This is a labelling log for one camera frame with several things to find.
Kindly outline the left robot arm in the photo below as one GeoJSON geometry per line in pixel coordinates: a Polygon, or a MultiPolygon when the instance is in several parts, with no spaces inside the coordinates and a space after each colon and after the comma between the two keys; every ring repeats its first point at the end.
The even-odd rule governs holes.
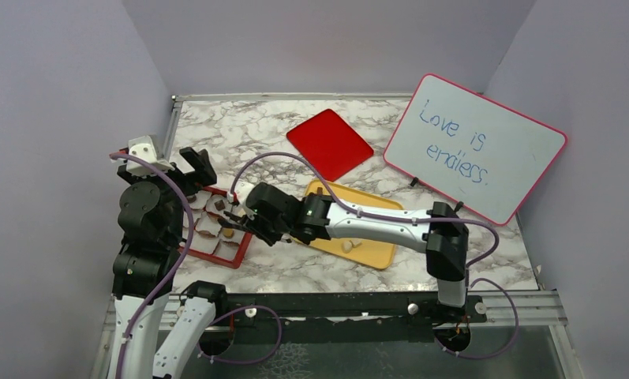
{"type": "Polygon", "coordinates": [[[137,158],[128,148],[111,156],[122,162],[118,176],[129,187],[119,200],[123,237],[112,268],[116,332],[109,378],[179,378],[204,330],[227,316],[226,288],[196,281],[185,295],[181,318],[158,341],[174,274],[193,240],[182,235],[183,221],[193,218],[187,199],[217,181],[206,150],[183,148],[179,154],[193,171],[137,158]]]}

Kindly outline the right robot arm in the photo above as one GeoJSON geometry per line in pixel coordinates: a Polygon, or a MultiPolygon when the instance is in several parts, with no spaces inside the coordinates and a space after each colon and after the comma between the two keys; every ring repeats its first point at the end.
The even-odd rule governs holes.
{"type": "Polygon", "coordinates": [[[262,182],[239,204],[245,211],[239,225],[270,246],[285,235],[306,245],[357,238],[423,253],[428,274],[437,280],[436,314],[454,321],[466,312],[469,230],[445,203],[407,211],[363,207],[316,193],[297,199],[262,182]]]}

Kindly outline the round caramel chocolate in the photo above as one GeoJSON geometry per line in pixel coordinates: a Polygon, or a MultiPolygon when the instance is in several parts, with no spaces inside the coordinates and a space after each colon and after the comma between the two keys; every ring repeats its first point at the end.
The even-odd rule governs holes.
{"type": "Polygon", "coordinates": [[[222,235],[226,239],[232,239],[234,237],[234,230],[230,228],[223,228],[222,235]]]}

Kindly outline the dark square chocolate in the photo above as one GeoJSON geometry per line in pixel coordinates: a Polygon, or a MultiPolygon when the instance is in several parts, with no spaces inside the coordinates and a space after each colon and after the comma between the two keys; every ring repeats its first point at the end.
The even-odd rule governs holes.
{"type": "Polygon", "coordinates": [[[217,200],[213,203],[213,207],[217,212],[223,212],[227,208],[227,203],[224,200],[217,200]]]}

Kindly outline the red box lid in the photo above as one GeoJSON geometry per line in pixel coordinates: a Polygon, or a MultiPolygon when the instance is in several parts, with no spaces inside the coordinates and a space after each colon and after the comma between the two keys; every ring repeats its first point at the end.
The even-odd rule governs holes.
{"type": "Polygon", "coordinates": [[[373,156],[373,148],[341,116],[326,109],[286,133],[287,140],[331,182],[373,156]]]}

